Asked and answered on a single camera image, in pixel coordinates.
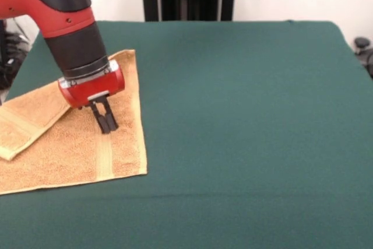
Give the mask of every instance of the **table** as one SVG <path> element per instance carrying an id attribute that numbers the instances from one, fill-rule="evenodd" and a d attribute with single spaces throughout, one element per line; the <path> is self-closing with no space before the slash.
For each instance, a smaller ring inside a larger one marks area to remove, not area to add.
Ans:
<path id="1" fill-rule="evenodd" d="M 373 85 L 335 24 L 99 28 L 136 50 L 149 173 L 0 197 L 2 248 L 373 248 Z M 8 98 L 60 75 L 39 37 Z"/>

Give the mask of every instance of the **towel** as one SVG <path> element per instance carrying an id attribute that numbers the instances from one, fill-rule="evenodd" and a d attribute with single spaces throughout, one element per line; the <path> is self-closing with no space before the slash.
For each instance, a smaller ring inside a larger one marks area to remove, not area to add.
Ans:
<path id="1" fill-rule="evenodd" d="M 119 125 L 110 134 L 101 133 L 90 108 L 71 109 L 57 82 L 0 107 L 0 195 L 147 174 L 135 51 L 109 59 L 126 82 L 108 98 Z"/>

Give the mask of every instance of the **green table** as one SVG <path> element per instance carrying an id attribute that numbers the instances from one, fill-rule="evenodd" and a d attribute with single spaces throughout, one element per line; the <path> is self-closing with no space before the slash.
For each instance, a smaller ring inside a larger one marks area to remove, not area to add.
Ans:
<path id="1" fill-rule="evenodd" d="M 0 197 L 1 248 L 373 248 L 373 85 L 338 27 L 99 26 L 136 49 L 149 174 Z M 8 98 L 60 75 L 39 37 Z"/>

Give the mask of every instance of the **folded towel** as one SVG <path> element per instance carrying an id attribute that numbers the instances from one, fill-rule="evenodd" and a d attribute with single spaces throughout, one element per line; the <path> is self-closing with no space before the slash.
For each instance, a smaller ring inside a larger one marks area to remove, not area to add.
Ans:
<path id="1" fill-rule="evenodd" d="M 0 107 L 0 194 L 147 173 L 135 51 L 110 59 L 121 66 L 126 88 L 108 98 L 119 125 L 108 135 L 90 108 L 68 106 L 56 82 Z"/>

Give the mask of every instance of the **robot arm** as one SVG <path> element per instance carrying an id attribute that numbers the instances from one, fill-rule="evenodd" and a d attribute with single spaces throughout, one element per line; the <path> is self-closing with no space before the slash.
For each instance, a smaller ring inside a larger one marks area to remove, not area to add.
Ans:
<path id="1" fill-rule="evenodd" d="M 90 106 L 103 133 L 117 129 L 107 96 L 124 89 L 124 77 L 108 60 L 91 0 L 0 0 L 0 19 L 21 15 L 38 25 L 63 73 L 58 84 L 67 102 L 73 108 Z M 96 103 L 104 104 L 105 116 Z"/>

